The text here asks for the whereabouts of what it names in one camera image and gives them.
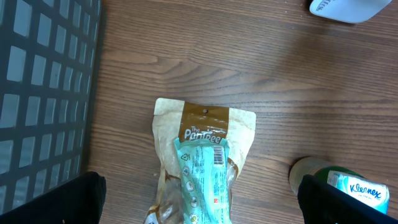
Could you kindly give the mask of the teal snack packet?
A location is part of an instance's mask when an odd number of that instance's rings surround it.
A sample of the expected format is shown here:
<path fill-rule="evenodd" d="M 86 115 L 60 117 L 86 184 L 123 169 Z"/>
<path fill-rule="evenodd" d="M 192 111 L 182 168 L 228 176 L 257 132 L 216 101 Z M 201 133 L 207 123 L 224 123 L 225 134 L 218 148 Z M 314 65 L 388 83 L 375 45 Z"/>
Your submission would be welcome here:
<path fill-rule="evenodd" d="M 231 224 L 227 183 L 228 142 L 174 141 L 183 198 L 183 222 Z"/>

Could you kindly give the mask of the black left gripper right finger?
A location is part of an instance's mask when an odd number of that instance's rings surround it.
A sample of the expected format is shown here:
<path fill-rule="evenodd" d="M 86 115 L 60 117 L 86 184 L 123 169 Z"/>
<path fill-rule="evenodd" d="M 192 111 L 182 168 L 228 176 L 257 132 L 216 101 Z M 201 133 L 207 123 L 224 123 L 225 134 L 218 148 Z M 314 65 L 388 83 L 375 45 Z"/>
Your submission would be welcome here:
<path fill-rule="evenodd" d="M 305 224 L 397 224 L 397 220 L 356 200 L 312 175 L 298 188 Z"/>

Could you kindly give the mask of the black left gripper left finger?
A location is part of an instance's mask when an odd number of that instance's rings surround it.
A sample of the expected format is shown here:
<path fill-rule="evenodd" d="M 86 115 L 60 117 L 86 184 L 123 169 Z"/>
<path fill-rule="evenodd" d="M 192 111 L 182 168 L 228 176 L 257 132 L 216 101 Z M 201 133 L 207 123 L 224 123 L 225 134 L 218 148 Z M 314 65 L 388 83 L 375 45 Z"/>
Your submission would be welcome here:
<path fill-rule="evenodd" d="M 105 198 L 106 179 L 97 172 L 87 172 L 1 215 L 1 224 L 97 224 Z"/>

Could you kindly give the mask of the tissue pack white green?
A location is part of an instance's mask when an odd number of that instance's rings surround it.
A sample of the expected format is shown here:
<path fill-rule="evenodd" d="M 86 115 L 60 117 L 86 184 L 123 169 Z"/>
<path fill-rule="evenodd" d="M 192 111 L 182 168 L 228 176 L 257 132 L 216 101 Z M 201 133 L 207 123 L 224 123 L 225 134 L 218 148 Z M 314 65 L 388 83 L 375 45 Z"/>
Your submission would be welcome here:
<path fill-rule="evenodd" d="M 390 195 L 386 185 L 335 170 L 329 171 L 327 183 L 379 212 L 387 214 Z"/>

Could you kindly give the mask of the brown snack bag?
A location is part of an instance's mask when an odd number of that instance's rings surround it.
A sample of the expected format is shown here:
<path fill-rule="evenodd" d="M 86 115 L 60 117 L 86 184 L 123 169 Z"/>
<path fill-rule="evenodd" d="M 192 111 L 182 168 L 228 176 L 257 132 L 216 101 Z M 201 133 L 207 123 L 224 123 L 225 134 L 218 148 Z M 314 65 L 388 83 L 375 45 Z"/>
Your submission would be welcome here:
<path fill-rule="evenodd" d="M 152 132 L 160 160 L 160 176 L 155 202 L 144 223 L 184 223 L 181 174 L 174 147 L 176 139 L 181 142 L 208 139 L 216 143 L 225 139 L 228 142 L 227 183 L 231 212 L 231 189 L 242 171 L 255 129 L 256 114 L 251 111 L 158 98 Z"/>

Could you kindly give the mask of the green lid jar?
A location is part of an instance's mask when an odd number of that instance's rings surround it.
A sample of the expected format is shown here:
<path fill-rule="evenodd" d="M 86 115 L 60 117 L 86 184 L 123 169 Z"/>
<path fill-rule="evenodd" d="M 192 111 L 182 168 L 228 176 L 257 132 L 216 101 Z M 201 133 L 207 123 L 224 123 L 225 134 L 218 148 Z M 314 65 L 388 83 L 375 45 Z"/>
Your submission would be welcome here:
<path fill-rule="evenodd" d="M 363 178 L 362 175 L 345 167 L 334 165 L 329 161 L 316 157 L 303 157 L 294 163 L 289 173 L 289 184 L 295 195 L 299 192 L 299 186 L 305 175 L 313 175 L 321 182 L 327 183 L 329 171 L 343 172 L 349 175 Z"/>

